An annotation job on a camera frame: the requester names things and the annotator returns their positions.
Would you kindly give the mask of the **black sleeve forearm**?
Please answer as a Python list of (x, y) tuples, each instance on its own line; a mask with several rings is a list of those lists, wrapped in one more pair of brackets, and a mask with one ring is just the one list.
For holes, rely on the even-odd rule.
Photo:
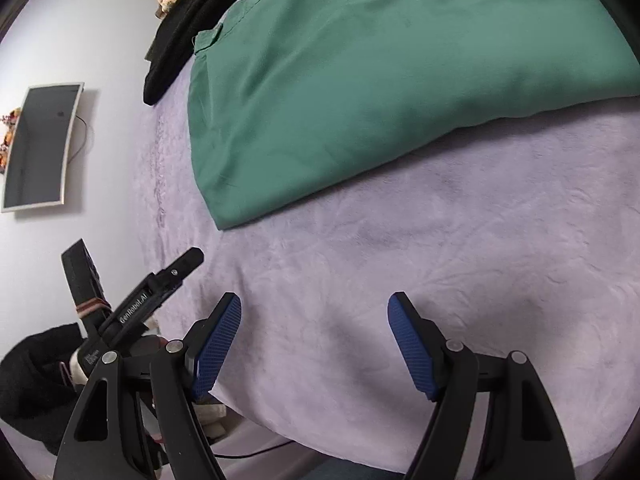
[(1, 361), (1, 419), (58, 454), (81, 388), (70, 358), (84, 338), (77, 324), (29, 336)]

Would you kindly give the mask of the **operator left hand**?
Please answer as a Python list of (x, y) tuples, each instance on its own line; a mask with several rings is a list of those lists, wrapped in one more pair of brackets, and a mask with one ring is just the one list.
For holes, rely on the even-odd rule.
[(62, 377), (66, 384), (69, 384), (74, 390), (79, 390), (88, 382), (88, 376), (82, 369), (79, 362), (79, 350), (76, 349), (67, 362), (59, 362)]

